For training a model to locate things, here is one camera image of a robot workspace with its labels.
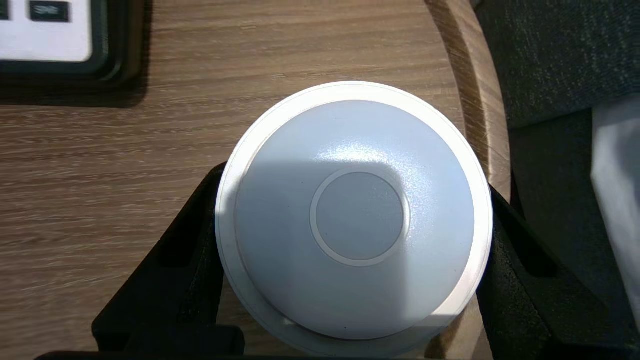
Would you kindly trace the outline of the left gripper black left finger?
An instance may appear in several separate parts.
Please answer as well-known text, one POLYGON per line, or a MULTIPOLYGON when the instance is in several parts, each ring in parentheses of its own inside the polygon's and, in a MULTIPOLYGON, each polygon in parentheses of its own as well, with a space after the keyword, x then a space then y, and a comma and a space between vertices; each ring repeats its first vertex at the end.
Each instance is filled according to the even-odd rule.
POLYGON ((205 176, 94 319, 99 357, 243 355, 243 331, 217 323, 225 272, 214 211, 224 169, 220 164, 205 176))

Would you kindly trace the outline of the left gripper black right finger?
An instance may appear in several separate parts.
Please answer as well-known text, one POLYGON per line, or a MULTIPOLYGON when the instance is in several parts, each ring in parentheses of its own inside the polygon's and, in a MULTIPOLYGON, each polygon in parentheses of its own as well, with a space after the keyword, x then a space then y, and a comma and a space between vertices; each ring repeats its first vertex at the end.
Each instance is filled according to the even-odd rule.
POLYGON ((627 301, 583 284, 494 187, 493 242, 477 289, 496 360, 637 360, 627 301))

